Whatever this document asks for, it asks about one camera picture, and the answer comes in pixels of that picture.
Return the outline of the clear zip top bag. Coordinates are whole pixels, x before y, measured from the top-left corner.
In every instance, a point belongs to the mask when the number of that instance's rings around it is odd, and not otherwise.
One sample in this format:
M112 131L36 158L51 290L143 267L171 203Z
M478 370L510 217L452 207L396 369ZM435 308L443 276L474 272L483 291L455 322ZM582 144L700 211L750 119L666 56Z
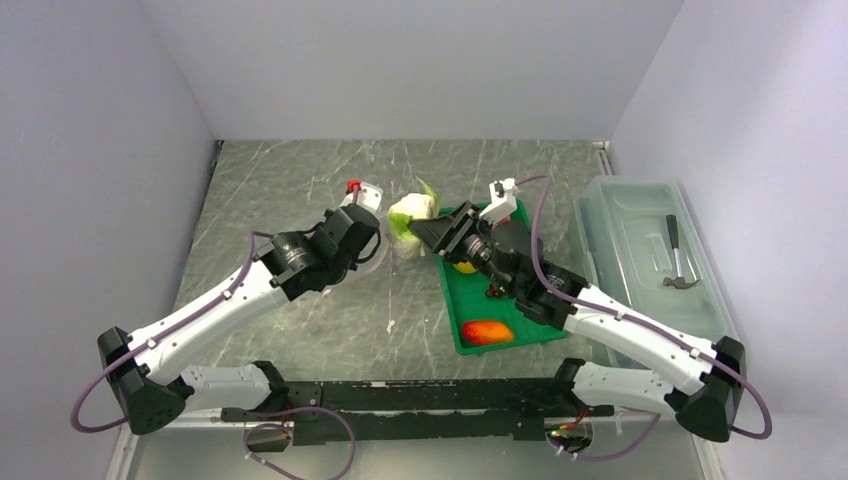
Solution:
M316 229L301 236L306 252L289 262L287 286L294 295L334 296L359 286L389 256L389 222L386 214L355 217L339 208Z

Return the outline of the green plastic tray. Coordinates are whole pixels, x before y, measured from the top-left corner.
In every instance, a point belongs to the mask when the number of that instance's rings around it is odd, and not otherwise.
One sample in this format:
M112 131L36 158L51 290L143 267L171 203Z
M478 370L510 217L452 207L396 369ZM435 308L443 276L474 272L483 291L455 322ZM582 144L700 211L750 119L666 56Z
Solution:
M479 208L476 227L482 224L494 227L503 221L517 221L527 225L531 231L530 220L522 203L508 218L492 225L480 218L482 206L476 206ZM445 259L449 252L433 253L440 257L441 284L455 349L459 354L483 354L530 344L546 344L567 336L563 324L571 305L549 293L539 281L534 268L534 276L527 290L505 292L502 298L486 298L484 292L490 284L486 277L477 272L470 275L458 272L454 264ZM460 328L465 322L473 320L503 322L513 331L515 340L497 345L472 346L461 338Z

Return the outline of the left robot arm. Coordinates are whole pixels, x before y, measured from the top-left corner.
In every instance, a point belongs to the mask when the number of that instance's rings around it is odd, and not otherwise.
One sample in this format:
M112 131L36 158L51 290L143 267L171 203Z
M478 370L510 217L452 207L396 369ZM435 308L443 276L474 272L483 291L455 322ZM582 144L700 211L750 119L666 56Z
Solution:
M353 276L382 246L377 208L329 209L307 230L251 233L245 262L213 289L151 325L113 327L97 346L105 379L132 433L146 435L180 414L214 408L264 420L289 406L289 387L269 361L201 367L217 341L271 310L314 296Z

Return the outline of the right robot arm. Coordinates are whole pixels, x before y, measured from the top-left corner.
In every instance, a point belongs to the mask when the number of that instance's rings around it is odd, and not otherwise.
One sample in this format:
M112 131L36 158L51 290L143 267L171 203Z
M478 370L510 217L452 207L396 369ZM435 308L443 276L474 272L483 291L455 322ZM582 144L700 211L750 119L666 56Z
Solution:
M560 413L616 405L671 415L689 433L714 442L736 432L745 374L738 340L689 335L616 301L545 260L536 225L493 227L477 206L464 203L446 215L413 220L409 228L443 260L470 263L527 319L587 337L639 363L625 369L565 360L550 391Z

